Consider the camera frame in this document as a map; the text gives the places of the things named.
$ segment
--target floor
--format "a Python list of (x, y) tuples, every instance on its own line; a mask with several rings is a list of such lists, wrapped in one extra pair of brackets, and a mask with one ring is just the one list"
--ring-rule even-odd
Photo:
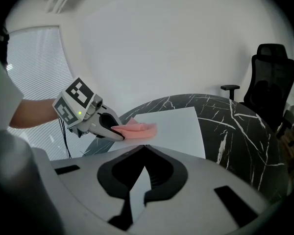
[[(287, 129), (285, 134), (279, 139), (280, 147), (283, 150), (288, 168), (294, 167), (294, 145), (289, 147), (289, 143), (294, 141), (294, 127), (290, 130)], [(290, 191), (294, 188), (294, 170), (289, 173), (290, 176)]]

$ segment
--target forearm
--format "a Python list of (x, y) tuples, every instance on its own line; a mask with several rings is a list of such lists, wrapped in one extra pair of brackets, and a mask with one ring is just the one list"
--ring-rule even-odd
[(54, 99), (23, 99), (12, 117), (10, 126), (13, 128), (30, 128), (57, 119), (58, 115), (52, 107), (53, 102)]

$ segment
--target marble tabletop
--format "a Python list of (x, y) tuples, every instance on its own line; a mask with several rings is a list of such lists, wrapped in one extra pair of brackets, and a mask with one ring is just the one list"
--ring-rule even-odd
[[(181, 94), (142, 104), (120, 117), (193, 107), (196, 110), (206, 159), (212, 160), (249, 183), (270, 203), (286, 196), (288, 172), (278, 140), (252, 110), (230, 99), (207, 94)], [(112, 141), (95, 139), (85, 156), (107, 152)]]

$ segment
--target folded cloth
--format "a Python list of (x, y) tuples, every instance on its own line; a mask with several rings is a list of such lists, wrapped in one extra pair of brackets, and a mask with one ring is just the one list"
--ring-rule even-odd
[(126, 125), (117, 125), (111, 128), (120, 132), (125, 139), (152, 138), (157, 133), (156, 123), (139, 123), (132, 117)]

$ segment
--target chair armrest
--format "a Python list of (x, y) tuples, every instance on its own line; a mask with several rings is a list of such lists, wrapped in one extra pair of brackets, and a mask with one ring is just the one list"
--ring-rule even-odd
[(224, 91), (231, 91), (231, 90), (239, 89), (240, 86), (234, 85), (234, 84), (228, 84), (228, 85), (222, 85), (220, 88)]
[(287, 128), (291, 129), (294, 126), (294, 114), (289, 110), (286, 110), (282, 121)]

